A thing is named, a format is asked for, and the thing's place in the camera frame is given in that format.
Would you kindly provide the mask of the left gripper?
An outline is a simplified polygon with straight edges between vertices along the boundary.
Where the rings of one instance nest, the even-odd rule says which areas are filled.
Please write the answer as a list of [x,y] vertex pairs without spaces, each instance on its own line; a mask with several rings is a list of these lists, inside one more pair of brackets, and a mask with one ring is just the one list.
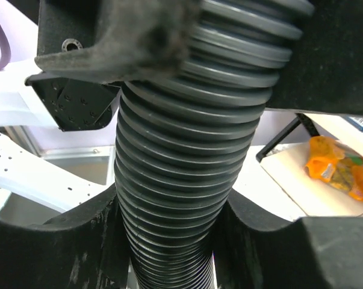
[[198,17],[198,1],[41,1],[35,62],[48,73],[25,85],[61,131],[102,129],[117,111],[115,81],[176,74]]

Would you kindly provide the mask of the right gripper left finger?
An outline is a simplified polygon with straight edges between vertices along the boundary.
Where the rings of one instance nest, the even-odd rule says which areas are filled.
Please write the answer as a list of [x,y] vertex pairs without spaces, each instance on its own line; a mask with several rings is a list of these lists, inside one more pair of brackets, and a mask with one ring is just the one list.
[[0,288],[126,288],[128,267],[113,185],[42,225],[0,220]]

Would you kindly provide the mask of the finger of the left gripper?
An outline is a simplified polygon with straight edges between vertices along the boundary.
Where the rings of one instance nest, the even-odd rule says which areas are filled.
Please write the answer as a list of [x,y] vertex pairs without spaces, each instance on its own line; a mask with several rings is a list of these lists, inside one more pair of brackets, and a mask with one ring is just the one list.
[[363,1],[313,1],[271,110],[363,116]]

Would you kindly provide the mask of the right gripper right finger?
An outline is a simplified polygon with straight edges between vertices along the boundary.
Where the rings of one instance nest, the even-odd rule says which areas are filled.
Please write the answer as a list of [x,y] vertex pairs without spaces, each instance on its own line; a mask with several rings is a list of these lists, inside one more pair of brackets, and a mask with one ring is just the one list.
[[363,217],[289,222],[232,190],[214,242],[222,288],[363,288]]

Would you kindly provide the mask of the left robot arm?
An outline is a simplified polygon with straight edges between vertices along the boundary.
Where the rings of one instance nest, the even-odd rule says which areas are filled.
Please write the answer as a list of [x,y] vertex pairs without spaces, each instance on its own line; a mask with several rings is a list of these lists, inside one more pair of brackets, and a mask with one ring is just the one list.
[[363,156],[363,1],[0,1],[0,195],[59,213],[115,159],[122,85],[302,112]]

